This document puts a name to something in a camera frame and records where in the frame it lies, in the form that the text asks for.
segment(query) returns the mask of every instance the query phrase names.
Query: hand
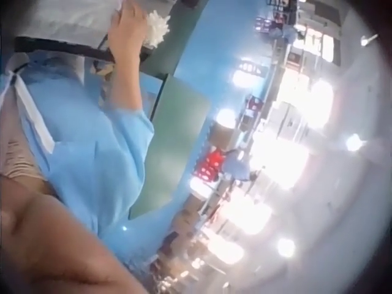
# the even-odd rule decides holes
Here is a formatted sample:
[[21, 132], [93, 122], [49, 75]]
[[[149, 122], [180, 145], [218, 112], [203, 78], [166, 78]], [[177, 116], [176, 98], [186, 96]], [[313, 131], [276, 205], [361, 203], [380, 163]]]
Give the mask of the hand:
[[121, 11], [115, 12], [108, 32], [110, 51], [117, 66], [139, 65], [147, 30], [146, 13], [132, 0], [124, 0]]

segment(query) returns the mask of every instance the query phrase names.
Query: beige fabric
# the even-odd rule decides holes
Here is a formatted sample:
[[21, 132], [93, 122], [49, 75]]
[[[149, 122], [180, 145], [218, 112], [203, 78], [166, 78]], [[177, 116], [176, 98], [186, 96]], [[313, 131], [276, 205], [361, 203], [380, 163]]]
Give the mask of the beige fabric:
[[23, 132], [13, 89], [6, 94], [0, 111], [0, 172], [11, 179], [25, 176], [44, 180]]

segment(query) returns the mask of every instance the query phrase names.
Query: white pom-pom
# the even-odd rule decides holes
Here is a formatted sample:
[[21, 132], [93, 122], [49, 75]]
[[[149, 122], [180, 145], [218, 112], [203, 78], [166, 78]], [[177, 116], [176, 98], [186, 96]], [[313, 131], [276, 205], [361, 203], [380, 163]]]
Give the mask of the white pom-pom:
[[164, 40], [164, 35], [166, 35], [170, 30], [167, 21], [170, 19], [168, 17], [161, 17], [156, 10], [151, 12], [147, 16], [148, 22], [148, 32], [144, 45], [147, 47], [157, 48], [158, 44]]

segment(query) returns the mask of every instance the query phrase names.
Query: blue wall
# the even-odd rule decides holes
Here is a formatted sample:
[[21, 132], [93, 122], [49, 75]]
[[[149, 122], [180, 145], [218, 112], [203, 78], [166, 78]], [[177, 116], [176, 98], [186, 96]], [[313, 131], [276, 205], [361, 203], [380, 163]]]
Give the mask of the blue wall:
[[[266, 14], [265, 0], [210, 0], [180, 59], [175, 77], [182, 79], [211, 101], [211, 112], [203, 126], [173, 200], [157, 211], [135, 220], [124, 219], [104, 241], [124, 262], [146, 259], [159, 248], [174, 215], [189, 195], [189, 179], [203, 152], [209, 127], [220, 108], [240, 111], [245, 95], [261, 94], [264, 79], [255, 89], [239, 89], [232, 76], [241, 58], [250, 58], [266, 66], [269, 58], [260, 54], [261, 40], [254, 34], [254, 20]], [[144, 77], [145, 91], [155, 87]]]

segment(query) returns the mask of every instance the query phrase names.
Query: blue garment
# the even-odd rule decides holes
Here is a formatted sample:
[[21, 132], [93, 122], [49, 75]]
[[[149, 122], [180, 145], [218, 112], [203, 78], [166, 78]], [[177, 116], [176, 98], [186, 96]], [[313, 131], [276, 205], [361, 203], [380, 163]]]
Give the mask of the blue garment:
[[270, 30], [269, 36], [273, 39], [284, 38], [287, 43], [293, 44], [298, 37], [298, 32], [293, 26], [283, 24], [283, 29], [274, 28]]
[[231, 175], [238, 181], [250, 180], [251, 169], [247, 162], [238, 159], [240, 151], [236, 150], [226, 155], [222, 164], [222, 172]]
[[[151, 122], [142, 110], [99, 107], [65, 66], [33, 64], [21, 73], [17, 90], [18, 85], [23, 88], [20, 80], [43, 119], [42, 124], [32, 119], [39, 115], [18, 100], [23, 130], [41, 172], [63, 204], [90, 231], [103, 234], [127, 215], [140, 195], [154, 133]], [[51, 138], [39, 131], [45, 127]]]

